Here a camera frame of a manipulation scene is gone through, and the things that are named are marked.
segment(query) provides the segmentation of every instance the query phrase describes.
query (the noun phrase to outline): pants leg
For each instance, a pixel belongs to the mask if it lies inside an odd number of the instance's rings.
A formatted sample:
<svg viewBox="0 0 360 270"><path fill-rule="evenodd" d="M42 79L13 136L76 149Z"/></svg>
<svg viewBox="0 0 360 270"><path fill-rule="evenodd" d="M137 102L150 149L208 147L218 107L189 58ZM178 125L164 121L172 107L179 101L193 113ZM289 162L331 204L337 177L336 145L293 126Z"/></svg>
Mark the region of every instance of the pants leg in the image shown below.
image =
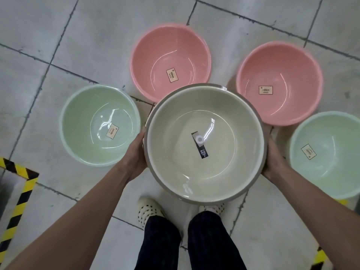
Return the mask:
<svg viewBox="0 0 360 270"><path fill-rule="evenodd" d="M176 226L160 216L149 217L135 270L178 269L181 235Z"/></svg>
<svg viewBox="0 0 360 270"><path fill-rule="evenodd" d="M210 211L197 214L189 224L188 234L192 270L246 270L238 249L217 214Z"/></svg>

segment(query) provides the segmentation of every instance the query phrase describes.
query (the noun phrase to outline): person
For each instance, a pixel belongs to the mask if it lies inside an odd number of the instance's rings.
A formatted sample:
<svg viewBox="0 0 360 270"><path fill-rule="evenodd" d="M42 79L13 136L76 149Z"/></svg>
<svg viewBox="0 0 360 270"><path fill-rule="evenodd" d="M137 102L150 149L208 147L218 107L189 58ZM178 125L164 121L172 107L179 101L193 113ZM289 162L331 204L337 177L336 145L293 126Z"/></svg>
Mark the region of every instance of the person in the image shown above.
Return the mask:
<svg viewBox="0 0 360 270"><path fill-rule="evenodd" d="M119 163L6 269L89 269L124 187L146 168L143 137L142 131ZM360 269L360 216L294 171L271 138L263 175L286 197L336 269ZM141 198L139 207L138 220L145 232L135 269L177 269L178 229L154 200ZM221 222L223 209L223 204L202 206L189 224L193 270L246 269Z"/></svg>

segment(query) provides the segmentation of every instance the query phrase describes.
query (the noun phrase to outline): foot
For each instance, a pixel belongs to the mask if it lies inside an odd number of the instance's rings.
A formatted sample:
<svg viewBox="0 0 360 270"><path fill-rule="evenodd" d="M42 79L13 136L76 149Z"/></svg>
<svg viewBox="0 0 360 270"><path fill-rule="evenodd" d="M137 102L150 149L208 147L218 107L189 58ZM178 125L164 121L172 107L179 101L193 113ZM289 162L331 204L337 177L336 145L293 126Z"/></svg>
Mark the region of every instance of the foot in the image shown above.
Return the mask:
<svg viewBox="0 0 360 270"><path fill-rule="evenodd" d="M203 212L203 211L211 211L215 214L217 214L218 216L220 216L222 214L222 212L225 209L225 204L219 204L219 205L201 205L199 208L199 213Z"/></svg>
<svg viewBox="0 0 360 270"><path fill-rule="evenodd" d="M141 197L137 202L137 220L144 229L151 216L165 217L162 207L153 199Z"/></svg>

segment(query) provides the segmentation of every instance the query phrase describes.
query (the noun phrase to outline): black label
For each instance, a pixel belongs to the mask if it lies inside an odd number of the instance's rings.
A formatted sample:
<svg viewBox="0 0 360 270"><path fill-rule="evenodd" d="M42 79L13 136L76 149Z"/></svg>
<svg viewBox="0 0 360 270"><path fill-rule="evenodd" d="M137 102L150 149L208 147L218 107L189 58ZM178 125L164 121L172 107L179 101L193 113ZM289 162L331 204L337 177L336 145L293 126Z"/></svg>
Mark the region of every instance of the black label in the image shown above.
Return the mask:
<svg viewBox="0 0 360 270"><path fill-rule="evenodd" d="M207 154L204 145L204 138L201 135L199 135L198 132L193 132L191 135L194 139L196 147L198 148L201 158L204 159L205 157L208 157L209 155Z"/></svg>

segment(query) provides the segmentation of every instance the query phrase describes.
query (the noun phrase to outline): hand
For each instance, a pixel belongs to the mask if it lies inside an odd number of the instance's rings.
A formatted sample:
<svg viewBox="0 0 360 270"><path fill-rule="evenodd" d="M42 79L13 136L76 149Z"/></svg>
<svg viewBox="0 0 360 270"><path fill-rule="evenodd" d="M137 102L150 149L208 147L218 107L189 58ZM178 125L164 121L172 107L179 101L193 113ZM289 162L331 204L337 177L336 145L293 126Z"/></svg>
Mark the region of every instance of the hand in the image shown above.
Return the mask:
<svg viewBox="0 0 360 270"><path fill-rule="evenodd" d="M123 167L130 173L130 177L127 182L130 182L134 178L138 177L144 169L147 168L143 148L144 135L145 127L135 137L133 142L131 142L124 157L116 164L116 166Z"/></svg>
<svg viewBox="0 0 360 270"><path fill-rule="evenodd" d="M281 177L282 171L289 167L290 166L282 157L277 145L272 138L269 137L268 155L266 157L265 166L262 170L262 175L275 184L276 180Z"/></svg>

